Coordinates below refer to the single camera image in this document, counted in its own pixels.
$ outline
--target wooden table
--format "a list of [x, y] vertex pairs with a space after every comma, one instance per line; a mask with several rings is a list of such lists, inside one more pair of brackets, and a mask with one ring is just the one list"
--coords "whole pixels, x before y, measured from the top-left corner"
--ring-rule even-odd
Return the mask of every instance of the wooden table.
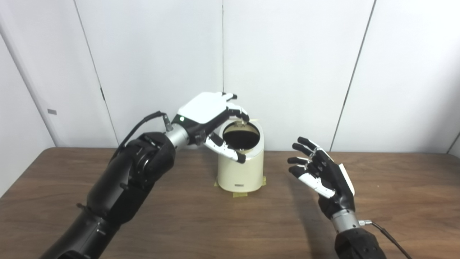
[[[0, 199], [0, 258], [39, 257], [80, 213], [113, 149], [44, 151]], [[267, 185], [233, 198], [214, 187], [217, 156], [184, 150], [101, 258], [328, 259], [335, 233], [317, 195], [288, 173], [297, 152], [265, 152]], [[440, 154], [331, 153], [356, 189], [357, 214], [419, 259], [460, 258], [460, 159]], [[373, 232], [389, 259], [403, 255]]]

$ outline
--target white wall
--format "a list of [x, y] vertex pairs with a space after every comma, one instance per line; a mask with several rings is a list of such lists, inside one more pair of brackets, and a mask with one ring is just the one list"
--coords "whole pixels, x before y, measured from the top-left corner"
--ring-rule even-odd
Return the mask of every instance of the white wall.
[[329, 149], [372, 0], [224, 0], [224, 89], [260, 119], [267, 150]]
[[[221, 1], [76, 3], [119, 141], [150, 113], [222, 91]], [[161, 119], [139, 132], [153, 130]]]
[[377, 1], [333, 151], [447, 152], [460, 130], [459, 10]]
[[2, 0], [0, 26], [57, 145], [115, 147], [74, 2]]
[[0, 197], [53, 141], [0, 36]]
[[[268, 150], [299, 135], [329, 149], [372, 4], [2, 0], [0, 28], [59, 146], [114, 147], [145, 115], [224, 89], [260, 119]], [[334, 151], [447, 151], [460, 129], [459, 7], [377, 2]]]

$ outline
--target black cable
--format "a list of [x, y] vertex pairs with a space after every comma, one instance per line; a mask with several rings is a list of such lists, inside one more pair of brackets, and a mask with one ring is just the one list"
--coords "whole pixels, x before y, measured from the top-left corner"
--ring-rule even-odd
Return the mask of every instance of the black cable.
[[380, 232], [382, 232], [382, 234], [384, 236], [386, 236], [393, 244], [395, 244], [395, 246], [397, 248], [399, 248], [399, 250], [408, 258], [408, 259], [412, 259], [412, 257], [410, 257], [410, 255], [406, 252], [406, 250], [404, 250], [404, 248], [402, 248], [398, 242], [390, 235], [390, 233], [388, 233], [388, 231], [386, 231], [386, 229], [380, 227], [377, 223], [375, 222], [372, 222], [372, 225], [376, 228], [378, 228], [380, 230]]
[[136, 126], [134, 126], [134, 128], [128, 133], [125, 139], [119, 144], [118, 148], [115, 150], [115, 153], [113, 154], [110, 161], [112, 161], [121, 152], [121, 150], [125, 148], [125, 145], [128, 142], [128, 140], [132, 137], [132, 135], [136, 132], [136, 130], [138, 130], [139, 127], [142, 126], [142, 124], [150, 121], [151, 119], [154, 119], [154, 118], [157, 118], [163, 115], [165, 115], [164, 112], [157, 111], [157, 112], [154, 112], [144, 117], [138, 124], [136, 124]]

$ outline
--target small gray tag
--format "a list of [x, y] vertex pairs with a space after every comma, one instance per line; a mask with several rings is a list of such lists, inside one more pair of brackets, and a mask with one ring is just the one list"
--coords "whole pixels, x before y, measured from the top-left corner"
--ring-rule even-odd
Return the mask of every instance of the small gray tag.
[[58, 112], [56, 110], [48, 109], [49, 114], [57, 115]]

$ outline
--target white container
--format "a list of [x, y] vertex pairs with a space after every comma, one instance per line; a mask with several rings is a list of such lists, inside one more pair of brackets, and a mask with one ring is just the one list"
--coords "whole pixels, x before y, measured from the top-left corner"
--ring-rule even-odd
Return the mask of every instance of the white container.
[[229, 192], [248, 193], [258, 190], [264, 179], [264, 133], [260, 124], [227, 121], [219, 136], [238, 152], [246, 155], [240, 164], [222, 155], [218, 158], [217, 182]]

